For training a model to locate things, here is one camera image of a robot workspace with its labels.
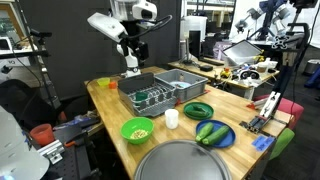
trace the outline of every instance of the plastic tray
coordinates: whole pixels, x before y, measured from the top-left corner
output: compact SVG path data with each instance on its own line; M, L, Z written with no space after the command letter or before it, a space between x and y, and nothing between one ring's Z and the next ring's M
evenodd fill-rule
M137 92L147 93L147 99L136 101ZM154 78L153 73L144 73L118 81L118 93L122 102L135 116L155 117L167 109L174 108L177 102L176 88Z
M156 79L161 79L166 83L183 82L188 83L188 87L176 87L178 92L178 100L180 103L184 103L197 96L204 94L205 85L208 82L208 78L195 75L179 69L173 69L164 73L155 75Z

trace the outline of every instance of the white cup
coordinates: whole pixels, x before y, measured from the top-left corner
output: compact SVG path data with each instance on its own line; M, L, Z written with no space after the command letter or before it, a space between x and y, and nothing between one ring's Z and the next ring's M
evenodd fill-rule
M179 111L175 109L168 109L164 113L166 116L166 126L169 129L175 129L179 124Z

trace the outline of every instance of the white wall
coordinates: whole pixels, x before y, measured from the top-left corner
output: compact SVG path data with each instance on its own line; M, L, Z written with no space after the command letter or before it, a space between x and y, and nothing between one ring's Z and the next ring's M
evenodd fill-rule
M250 33L255 32L257 29L259 29L264 21L264 17L265 15L262 15L257 21L254 21L252 19L250 19L248 23L249 27L247 27L245 29L244 34L238 34L237 33L237 29L235 28L235 24L237 22L239 22L240 19L245 18L246 16L246 12L250 9L250 8L258 8L259 7L259 2L260 0L237 0L236 1L236 5L235 5L235 14L234 14L234 21L232 24L232 29L231 29L231 33L230 33L230 39L234 39L235 41L240 41L242 39L244 39L246 37L247 34L247 30L248 29L252 29L250 31ZM315 14L318 10L318 6L319 6L319 2L316 6L316 8L312 8L312 9L303 9L302 12L299 15L298 21L300 23L308 23L309 27L312 28L312 24L313 24L313 20L315 18ZM284 19L282 22L284 25L287 25L288 23L293 22L294 16L296 14L296 9L294 7L292 7L291 4L287 4L287 8L290 11L290 16L286 19ZM313 38L311 41L311 45L320 48L320 20L316 22L315 25L315 31L313 33ZM271 26L271 31L274 32L276 34L276 29L275 27L272 25Z

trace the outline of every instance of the green cucumber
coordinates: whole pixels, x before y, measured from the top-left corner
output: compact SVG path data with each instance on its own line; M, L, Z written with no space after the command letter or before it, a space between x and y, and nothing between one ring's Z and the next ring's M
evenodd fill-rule
M191 116L196 116L196 117L207 117L209 114L206 111L203 112L203 111L194 111L194 110L187 110L186 113Z
M199 105L192 105L192 107L193 107L193 109L196 110L196 111L203 111L203 112L205 112L205 110L204 110L201 106L199 106Z
M206 138L202 139L202 144L204 145L213 145L223 138L225 138L229 132L229 126L222 126L217 131L213 132Z
M209 134L211 134L213 130L213 123L207 123L206 125L204 125L200 131L198 132L197 136L196 136L196 141L197 142L201 142L202 139L204 139L205 137L207 137Z

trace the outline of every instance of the wooden workbench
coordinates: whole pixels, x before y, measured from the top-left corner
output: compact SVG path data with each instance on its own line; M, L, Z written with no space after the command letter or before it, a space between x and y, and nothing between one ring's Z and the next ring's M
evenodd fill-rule
M150 67L142 70L142 73L163 71L157 67ZM111 79L117 81L119 78L112 77ZM266 151L258 152L251 145L258 135L239 126L241 121L249 122L258 114L257 111L246 107L251 101L239 96L206 86L209 93L176 106L175 109L180 112L177 129L167 129L163 115L151 118L155 125L151 138L144 144L132 145L122 138L120 129L134 115L121 102L117 89L100 87L94 80L88 84L87 90L131 179L140 160L157 145L174 139L195 139L195 127L199 121L191 120L182 113L184 105L189 102L204 102L211 105L215 111L212 119L228 124L235 131L234 145L225 149L215 149L226 162L234 180L245 178L266 154ZM275 117L285 122L289 122L290 119L290 115L282 112L277 112ZM285 127L285 124L270 121L263 130L277 137Z
M219 63L223 63L223 61L219 61L219 60L213 60L213 59L207 59L207 60L212 60L212 61L217 61ZM198 67L195 67L193 65L185 65L183 63L180 63L180 61L168 63L168 66L171 68L177 68L177 69L181 69L184 71L198 74L200 76L208 78L211 81L214 80L215 75L217 75L216 79L218 81L225 81L229 85L244 89L245 90L244 98L249 99L249 100L252 99L252 96L254 93L254 87L245 85L243 83L239 83L239 81L236 81L236 80L229 80L229 79L220 78L220 72L223 70L224 66L214 66L214 65L211 65L211 64L208 64L205 62L201 62L198 60L194 60L194 61L196 63L198 63L200 66L202 66L202 65L213 66L213 71L210 71L210 72L200 71L200 69ZM260 78L261 78L261 82L262 82L261 84L268 81L269 79L271 79L273 76L277 75L278 73L279 73L279 71L276 71L275 73L260 74L260 76L261 76Z

